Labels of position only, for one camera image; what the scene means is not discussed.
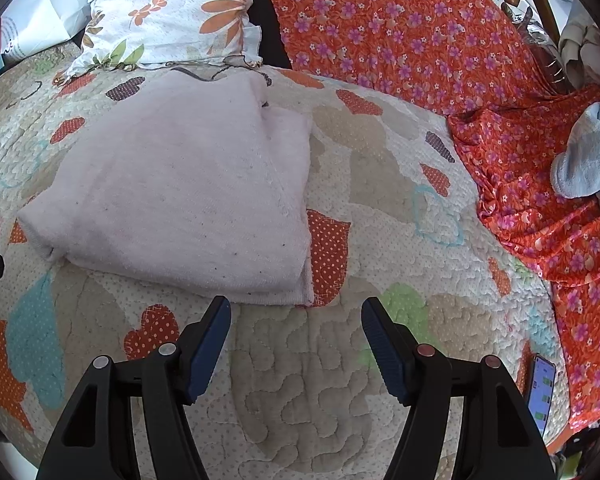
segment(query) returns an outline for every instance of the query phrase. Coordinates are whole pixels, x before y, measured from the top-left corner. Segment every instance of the silver screw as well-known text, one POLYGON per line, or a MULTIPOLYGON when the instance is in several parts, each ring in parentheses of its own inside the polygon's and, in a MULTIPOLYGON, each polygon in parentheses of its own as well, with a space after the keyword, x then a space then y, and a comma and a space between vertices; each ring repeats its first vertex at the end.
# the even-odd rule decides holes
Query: silver screw
POLYGON ((93 367, 100 370, 109 364, 109 358, 106 355, 101 355, 93 360, 93 367))
POLYGON ((171 355, 176 351, 176 345, 173 343, 165 343, 158 348, 158 352, 162 355, 171 355))
POLYGON ((487 357, 484 358, 484 362, 489 368, 500 368, 500 365, 502 364, 502 361, 495 355, 487 355, 487 357))
POLYGON ((424 357, 431 357, 433 354, 436 353, 436 349, 433 348, 433 346, 428 345, 426 343, 418 345, 418 348, 416 348, 416 350, 418 351, 418 354, 424 357))

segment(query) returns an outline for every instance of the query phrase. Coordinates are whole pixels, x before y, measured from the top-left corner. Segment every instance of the black fabric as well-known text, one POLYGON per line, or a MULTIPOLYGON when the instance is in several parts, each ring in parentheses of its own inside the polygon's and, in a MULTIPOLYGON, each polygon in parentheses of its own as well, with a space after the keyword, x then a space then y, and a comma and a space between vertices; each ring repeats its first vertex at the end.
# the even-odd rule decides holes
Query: black fabric
POLYGON ((263 63, 280 68, 291 68, 291 62, 280 38, 280 23, 276 9, 271 0, 253 0, 248 14, 250 22, 259 25, 262 29, 259 54, 263 63))

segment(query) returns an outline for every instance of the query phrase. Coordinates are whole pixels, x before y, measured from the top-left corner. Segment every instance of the blue gripper pad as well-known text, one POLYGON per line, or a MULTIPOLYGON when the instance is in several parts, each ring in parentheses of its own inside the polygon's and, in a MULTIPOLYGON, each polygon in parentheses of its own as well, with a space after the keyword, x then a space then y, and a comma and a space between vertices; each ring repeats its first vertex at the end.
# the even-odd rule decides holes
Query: blue gripper pad
POLYGON ((191 360, 191 378, 187 389, 191 402, 196 402, 198 396, 205 393, 230 326, 231 304, 227 298, 223 298, 191 360))
POLYGON ((404 364, 369 300, 362 304, 362 330, 365 331, 387 391, 404 404, 407 400, 404 364))

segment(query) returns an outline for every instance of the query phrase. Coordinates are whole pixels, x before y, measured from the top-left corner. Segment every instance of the phone screen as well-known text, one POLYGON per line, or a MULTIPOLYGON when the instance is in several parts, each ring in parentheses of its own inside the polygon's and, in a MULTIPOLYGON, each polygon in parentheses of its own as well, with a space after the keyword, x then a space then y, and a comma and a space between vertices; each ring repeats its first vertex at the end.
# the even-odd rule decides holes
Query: phone screen
POLYGON ((554 394, 555 365, 539 355, 534 356, 531 380, 528 386, 528 406, 541 435, 549 417, 554 394))

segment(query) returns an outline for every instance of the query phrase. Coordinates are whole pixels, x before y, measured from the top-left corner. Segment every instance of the orange flower print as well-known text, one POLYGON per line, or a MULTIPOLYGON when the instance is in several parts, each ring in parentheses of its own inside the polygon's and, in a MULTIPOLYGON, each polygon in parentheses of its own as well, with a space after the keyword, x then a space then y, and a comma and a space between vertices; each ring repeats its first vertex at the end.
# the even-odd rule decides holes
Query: orange flower print
POLYGON ((133 18, 131 23, 142 25, 142 20, 144 20, 151 12, 157 12, 166 5, 167 0, 151 0, 151 3, 146 4, 142 9, 132 10, 129 13, 129 15, 133 18))
POLYGON ((200 34, 211 34, 229 25, 226 31, 226 43, 228 46, 236 36, 242 43, 242 20, 247 9, 247 0, 213 0, 202 5, 205 12, 215 12, 211 18, 206 20, 200 27, 200 34))

